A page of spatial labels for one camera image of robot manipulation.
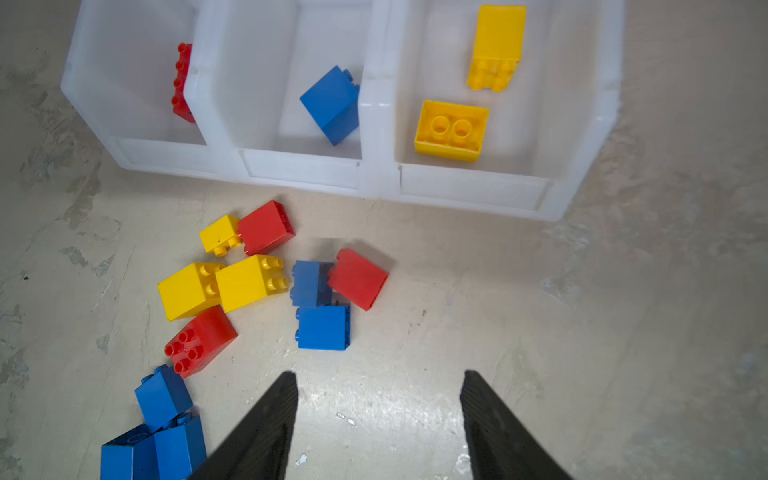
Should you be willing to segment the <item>red lego top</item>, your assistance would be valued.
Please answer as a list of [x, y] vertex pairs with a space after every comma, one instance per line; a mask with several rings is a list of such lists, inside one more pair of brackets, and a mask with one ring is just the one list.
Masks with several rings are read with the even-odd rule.
[[238, 234], [248, 256], [268, 255], [295, 236], [284, 206], [267, 202], [238, 221]]

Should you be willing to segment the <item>white plastic bin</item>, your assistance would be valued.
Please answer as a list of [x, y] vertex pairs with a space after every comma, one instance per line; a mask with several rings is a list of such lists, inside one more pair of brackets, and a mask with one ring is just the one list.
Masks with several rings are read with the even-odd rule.
[[198, 126], [174, 114], [178, 46], [193, 41], [198, 1], [84, 1], [61, 89], [128, 170], [226, 179]]
[[[204, 1], [184, 95], [227, 181], [374, 198], [372, 69], [388, 1]], [[332, 145], [300, 101], [333, 67], [360, 125]]]
[[[500, 93], [467, 85], [476, 1], [377, 1], [359, 100], [369, 199], [557, 221], [618, 118], [621, 1], [530, 1], [522, 61]], [[427, 100], [485, 107], [474, 163], [418, 154]]]

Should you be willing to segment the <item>small yellow lego top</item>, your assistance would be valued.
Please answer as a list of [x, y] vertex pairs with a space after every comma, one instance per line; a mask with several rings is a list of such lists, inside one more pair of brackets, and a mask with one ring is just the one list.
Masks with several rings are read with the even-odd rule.
[[240, 219], [232, 215], [224, 215], [200, 232], [200, 239], [206, 253], [223, 257], [230, 249], [242, 244], [239, 235]]

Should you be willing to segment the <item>blue lego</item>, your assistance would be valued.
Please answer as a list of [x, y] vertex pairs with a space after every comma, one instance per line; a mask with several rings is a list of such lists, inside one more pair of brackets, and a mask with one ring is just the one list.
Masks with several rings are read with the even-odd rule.
[[188, 479], [207, 459], [199, 416], [183, 414], [154, 434], [159, 478]]
[[159, 479], [156, 447], [146, 424], [101, 447], [100, 479]]
[[351, 341], [349, 305], [299, 307], [295, 339], [300, 349], [343, 351]]
[[328, 284], [332, 262], [296, 261], [292, 267], [294, 284], [290, 298], [294, 307], [317, 308], [332, 303], [333, 292]]
[[334, 66], [301, 97], [300, 101], [333, 146], [359, 127], [360, 86], [349, 70]]
[[154, 433], [193, 406], [183, 379], [173, 368], [160, 365], [135, 389], [144, 422]]

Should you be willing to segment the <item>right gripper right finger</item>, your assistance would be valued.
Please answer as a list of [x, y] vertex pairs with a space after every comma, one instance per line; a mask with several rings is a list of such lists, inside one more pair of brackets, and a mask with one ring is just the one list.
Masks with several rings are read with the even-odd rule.
[[460, 402], [475, 479], [570, 477], [478, 372], [465, 372]]

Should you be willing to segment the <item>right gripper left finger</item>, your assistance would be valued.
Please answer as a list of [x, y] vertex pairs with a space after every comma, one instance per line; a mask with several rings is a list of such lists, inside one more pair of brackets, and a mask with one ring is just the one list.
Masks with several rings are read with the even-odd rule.
[[298, 400], [295, 373], [281, 373], [190, 479], [284, 478]]

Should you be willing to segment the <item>right white plastic bin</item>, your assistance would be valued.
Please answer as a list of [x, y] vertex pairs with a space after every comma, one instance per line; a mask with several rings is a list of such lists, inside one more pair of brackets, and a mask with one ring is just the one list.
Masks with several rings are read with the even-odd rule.
[[[467, 85], [476, 1], [377, 1], [359, 100], [369, 199], [557, 221], [618, 118], [621, 1], [530, 1], [522, 61], [500, 93]], [[427, 100], [485, 107], [474, 163], [418, 154]]]

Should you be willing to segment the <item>long red lego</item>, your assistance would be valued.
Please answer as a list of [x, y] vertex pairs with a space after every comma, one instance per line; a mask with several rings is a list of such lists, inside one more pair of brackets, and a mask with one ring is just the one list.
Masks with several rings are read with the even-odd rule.
[[177, 47], [177, 51], [179, 53], [179, 57], [175, 64], [176, 78], [173, 82], [174, 96], [171, 99], [171, 105], [173, 107], [174, 114], [186, 120], [187, 122], [194, 124], [194, 116], [184, 97], [184, 87], [189, 70], [192, 44], [180, 43]]

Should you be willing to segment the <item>middle white plastic bin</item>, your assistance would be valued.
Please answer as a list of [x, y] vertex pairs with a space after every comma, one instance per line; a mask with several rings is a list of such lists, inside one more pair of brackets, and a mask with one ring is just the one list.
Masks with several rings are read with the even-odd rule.
[[[372, 69], [388, 1], [204, 1], [184, 95], [227, 181], [374, 198]], [[332, 145], [300, 101], [333, 67], [360, 125]]]

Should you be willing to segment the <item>left white plastic bin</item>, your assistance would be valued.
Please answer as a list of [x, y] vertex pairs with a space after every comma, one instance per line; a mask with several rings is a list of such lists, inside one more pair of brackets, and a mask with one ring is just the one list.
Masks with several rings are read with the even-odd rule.
[[84, 1], [61, 89], [128, 170], [226, 179], [198, 126], [174, 114], [178, 46], [193, 41], [198, 1]]

